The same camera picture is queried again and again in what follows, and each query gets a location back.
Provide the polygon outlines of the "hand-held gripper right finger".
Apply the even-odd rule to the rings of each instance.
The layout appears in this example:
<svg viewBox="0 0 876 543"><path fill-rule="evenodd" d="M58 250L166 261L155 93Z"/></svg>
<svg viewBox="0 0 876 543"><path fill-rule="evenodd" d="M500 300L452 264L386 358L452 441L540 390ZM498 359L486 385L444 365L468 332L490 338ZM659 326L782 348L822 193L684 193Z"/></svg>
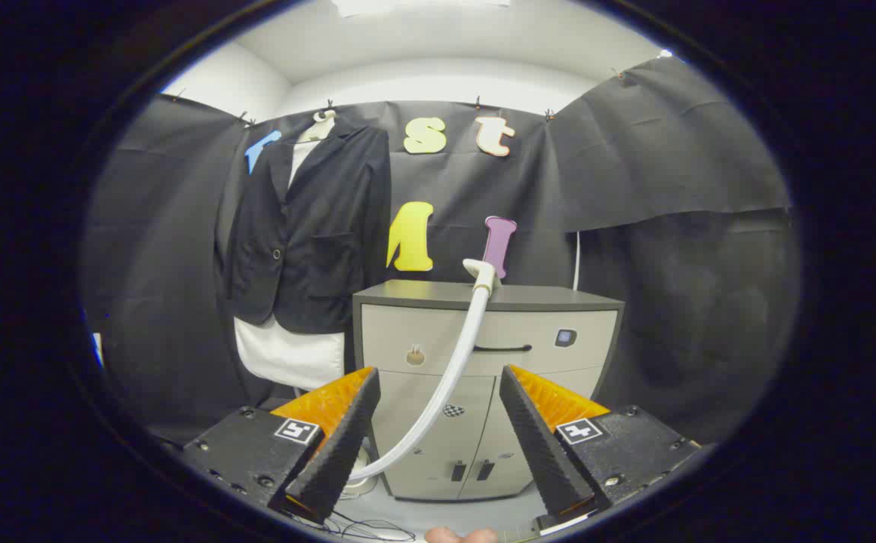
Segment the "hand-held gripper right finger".
<svg viewBox="0 0 876 543"><path fill-rule="evenodd" d="M499 397L556 523L640 497L703 450L639 406L611 409L515 365Z"/></svg>

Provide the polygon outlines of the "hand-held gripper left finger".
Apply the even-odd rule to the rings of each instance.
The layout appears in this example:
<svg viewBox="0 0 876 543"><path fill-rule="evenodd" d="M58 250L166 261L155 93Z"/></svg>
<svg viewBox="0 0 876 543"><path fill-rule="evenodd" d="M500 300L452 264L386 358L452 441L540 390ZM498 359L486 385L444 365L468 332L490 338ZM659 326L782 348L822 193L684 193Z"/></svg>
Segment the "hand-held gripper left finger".
<svg viewBox="0 0 876 543"><path fill-rule="evenodd" d="M242 406L187 443L182 458L252 508L323 523L379 399L379 373L365 367L273 410Z"/></svg>

